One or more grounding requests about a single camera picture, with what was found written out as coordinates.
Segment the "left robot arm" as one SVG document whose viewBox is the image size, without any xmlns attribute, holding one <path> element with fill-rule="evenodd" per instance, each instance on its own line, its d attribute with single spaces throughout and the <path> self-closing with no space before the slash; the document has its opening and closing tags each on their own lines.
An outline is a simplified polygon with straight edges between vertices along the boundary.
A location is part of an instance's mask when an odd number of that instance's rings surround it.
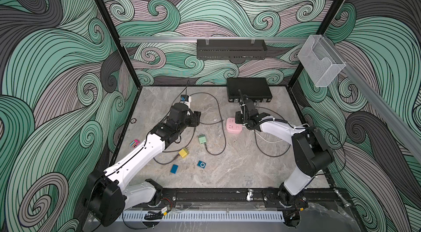
<svg viewBox="0 0 421 232">
<path fill-rule="evenodd" d="M 133 187 L 129 183 L 155 156 L 177 141 L 186 128 L 199 126 L 200 119 L 201 112 L 192 111 L 189 104 L 171 106 L 169 115 L 158 122 L 133 151 L 105 170 L 94 170 L 88 175 L 82 192 L 86 211 L 108 227 L 135 205 L 157 205 L 162 194 L 159 184 L 152 179 Z"/>
</svg>

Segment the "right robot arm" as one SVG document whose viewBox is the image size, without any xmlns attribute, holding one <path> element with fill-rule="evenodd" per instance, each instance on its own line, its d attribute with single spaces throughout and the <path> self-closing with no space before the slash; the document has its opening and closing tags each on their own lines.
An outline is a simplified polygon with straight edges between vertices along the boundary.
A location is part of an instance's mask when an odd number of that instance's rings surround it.
<svg viewBox="0 0 421 232">
<path fill-rule="evenodd" d="M 239 100 L 240 111 L 236 123 L 248 130 L 269 133 L 291 145 L 296 167 L 281 184 L 278 193 L 281 203 L 291 205 L 311 183 L 319 171 L 334 162 L 334 155 L 320 129 L 314 126 L 293 126 L 284 119 L 260 113 L 248 98 Z"/>
</svg>

